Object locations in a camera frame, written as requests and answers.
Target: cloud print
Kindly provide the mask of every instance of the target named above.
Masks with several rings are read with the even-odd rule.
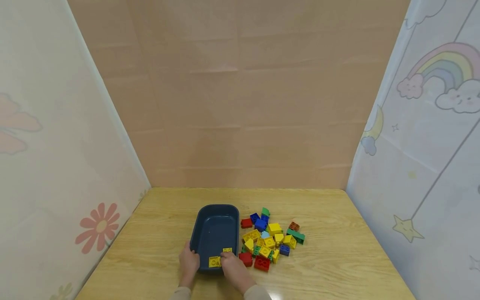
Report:
[[[407,99],[418,99],[423,93],[422,88],[423,77],[420,74],[415,74],[412,78],[405,78],[397,86],[396,90],[400,92],[400,96],[407,97]]]
[[[456,113],[476,113],[480,111],[480,81],[467,80],[456,90],[450,89],[435,100],[440,109],[452,109]]]
[[[446,0],[411,0],[405,18],[407,29],[422,23],[426,18],[434,17],[442,10],[446,2]]]
[[[365,153],[374,156],[377,153],[377,147],[375,146],[375,139],[373,136],[366,136],[360,140],[360,144],[365,149]]]

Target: wooden table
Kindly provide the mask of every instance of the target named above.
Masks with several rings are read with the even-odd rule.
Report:
[[[77,300],[168,299],[178,284],[178,253],[207,204],[233,204],[241,218],[264,206],[284,230],[300,224],[304,245],[268,273],[249,269],[273,300],[414,299],[344,191],[154,188]],[[192,299],[242,297],[222,276],[197,275]]]

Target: sleeve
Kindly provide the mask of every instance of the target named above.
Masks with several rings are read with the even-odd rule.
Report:
[[[186,287],[178,287],[169,300],[190,300],[191,291]]]
[[[244,300],[272,300],[270,295],[267,293],[267,290],[261,286],[253,286],[249,288],[245,295],[243,295]]]

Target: red building block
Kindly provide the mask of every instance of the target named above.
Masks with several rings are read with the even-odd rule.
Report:
[[[290,228],[291,230],[294,230],[294,231],[299,231],[300,230],[300,225],[298,225],[295,222],[292,222],[288,228]]]
[[[268,272],[268,269],[270,268],[270,260],[258,255],[257,258],[255,258],[255,265],[253,267]]]
[[[253,227],[253,223],[252,223],[252,219],[248,218],[248,219],[243,219],[242,221],[240,221],[240,226],[242,228],[251,228]]]
[[[243,261],[245,267],[251,267],[253,264],[252,254],[250,252],[240,253],[239,258]]]

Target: toy building block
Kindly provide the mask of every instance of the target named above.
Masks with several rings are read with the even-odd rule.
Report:
[[[288,228],[290,228],[291,230],[294,230],[294,231],[299,231],[300,230],[300,225],[298,225],[295,222],[292,222],[292,223],[290,223],[290,226]]]
[[[274,264],[277,263],[279,257],[280,257],[280,250],[279,250],[279,249],[275,249],[275,251],[273,251],[273,255],[272,255],[273,263],[274,263]]]
[[[267,223],[261,219],[258,219],[255,222],[255,229],[258,230],[259,232],[265,231],[267,228]]]
[[[273,236],[275,239],[275,243],[282,243],[283,242],[283,234],[282,233],[277,233],[276,235]]]
[[[270,260],[259,255],[255,258],[255,264],[253,267],[268,272],[268,269],[270,268]]]
[[[260,232],[259,232],[258,230],[256,230],[256,229],[250,231],[250,234],[251,234],[251,236],[252,236],[252,240],[253,240],[253,241],[257,241],[258,238],[261,236]]]
[[[260,217],[260,219],[261,219],[262,221],[265,221],[265,223],[268,224],[268,220],[270,219],[270,217],[262,215],[262,216]]]
[[[245,242],[245,247],[248,249],[248,252],[253,253],[253,249],[254,249],[253,240],[248,239],[248,241]]]
[[[250,219],[250,218],[243,219],[242,221],[240,221],[240,226],[241,226],[242,228],[251,228],[251,227],[253,227],[252,219]]]
[[[239,258],[243,262],[245,267],[251,267],[252,266],[253,259],[252,259],[252,255],[250,253],[240,253]]]
[[[258,213],[254,213],[253,215],[250,215],[250,219],[252,220],[252,224],[255,224],[255,222],[260,219],[260,216],[258,216]]]
[[[295,249],[297,240],[292,235],[287,235],[283,238],[283,244],[289,246],[291,249]]]
[[[272,252],[272,249],[268,248],[268,247],[265,247],[265,246],[262,246],[260,248],[260,251],[258,252],[261,256],[263,256],[264,258],[268,258],[268,256],[270,255],[270,253]]]
[[[268,237],[264,239],[264,242],[265,242],[265,246],[267,246],[268,248],[270,249],[275,248],[275,241],[273,240],[272,237]]]
[[[256,241],[259,237],[260,237],[260,232],[255,229],[245,233],[243,235],[243,241],[247,241],[248,239],[252,239],[253,241]]]
[[[260,249],[261,248],[262,248],[261,246],[255,246],[255,249],[253,250],[252,256],[257,257],[257,255],[260,254]]]
[[[305,235],[301,234],[299,232],[296,232],[294,230],[291,230],[290,228],[287,229],[287,235],[293,236],[299,244],[302,244],[305,242]]]
[[[290,247],[287,245],[280,245],[280,254],[289,256],[290,255]]]
[[[270,233],[271,236],[273,236],[277,233],[282,233],[282,228],[278,223],[270,223],[268,224],[268,232]]]
[[[270,233],[266,232],[266,231],[263,231],[262,232],[262,235],[260,236],[262,239],[266,239],[270,236]]]
[[[208,258],[208,267],[209,268],[219,268],[222,265],[220,264],[220,256],[212,256]]]
[[[265,207],[262,207],[262,215],[263,216],[270,216],[270,211]]]

